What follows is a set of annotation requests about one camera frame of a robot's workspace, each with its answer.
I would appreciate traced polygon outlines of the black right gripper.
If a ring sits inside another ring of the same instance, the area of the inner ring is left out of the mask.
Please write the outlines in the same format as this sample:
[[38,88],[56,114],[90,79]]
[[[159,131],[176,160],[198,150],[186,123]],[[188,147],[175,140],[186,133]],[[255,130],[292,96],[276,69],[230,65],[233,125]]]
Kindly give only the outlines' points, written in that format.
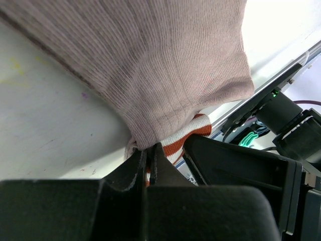
[[282,240],[320,240],[320,171],[308,161],[302,161],[302,175],[295,227]]

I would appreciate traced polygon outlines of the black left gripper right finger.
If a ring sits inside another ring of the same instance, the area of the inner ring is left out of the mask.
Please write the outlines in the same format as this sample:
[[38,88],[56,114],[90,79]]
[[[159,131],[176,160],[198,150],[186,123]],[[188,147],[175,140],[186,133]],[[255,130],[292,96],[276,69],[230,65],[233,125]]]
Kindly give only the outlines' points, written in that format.
[[280,240],[271,206],[249,186],[195,186],[166,158],[148,152],[147,240]]

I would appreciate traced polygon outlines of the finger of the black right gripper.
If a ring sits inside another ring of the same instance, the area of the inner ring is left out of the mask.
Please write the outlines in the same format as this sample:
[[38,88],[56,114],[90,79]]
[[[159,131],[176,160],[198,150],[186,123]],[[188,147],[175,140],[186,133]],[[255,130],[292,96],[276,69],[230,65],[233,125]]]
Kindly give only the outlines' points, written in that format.
[[184,151],[184,159],[198,184],[255,187],[268,199],[279,230],[294,230],[300,162],[198,135],[188,137]]

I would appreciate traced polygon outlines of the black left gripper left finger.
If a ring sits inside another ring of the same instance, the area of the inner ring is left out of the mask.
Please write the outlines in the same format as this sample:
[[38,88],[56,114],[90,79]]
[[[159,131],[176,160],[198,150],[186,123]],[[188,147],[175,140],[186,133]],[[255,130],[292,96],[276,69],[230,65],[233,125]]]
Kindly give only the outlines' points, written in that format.
[[1,182],[1,240],[139,240],[146,152],[101,179]]

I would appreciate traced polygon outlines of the beige sock orange stripes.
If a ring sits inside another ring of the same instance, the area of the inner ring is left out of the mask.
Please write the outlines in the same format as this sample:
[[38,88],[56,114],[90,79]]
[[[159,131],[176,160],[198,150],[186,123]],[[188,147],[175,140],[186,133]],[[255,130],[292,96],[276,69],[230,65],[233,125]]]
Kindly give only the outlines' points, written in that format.
[[246,1],[1,1],[1,179],[99,179],[254,92]]

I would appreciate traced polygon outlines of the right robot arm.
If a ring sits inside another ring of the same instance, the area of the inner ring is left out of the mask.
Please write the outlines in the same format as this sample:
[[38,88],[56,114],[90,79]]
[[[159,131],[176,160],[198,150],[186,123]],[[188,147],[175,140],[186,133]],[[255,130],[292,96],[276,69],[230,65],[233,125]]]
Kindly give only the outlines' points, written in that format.
[[272,208],[282,240],[320,240],[320,114],[272,92],[253,114],[275,134],[256,150],[195,135],[184,160],[199,185],[259,189]]

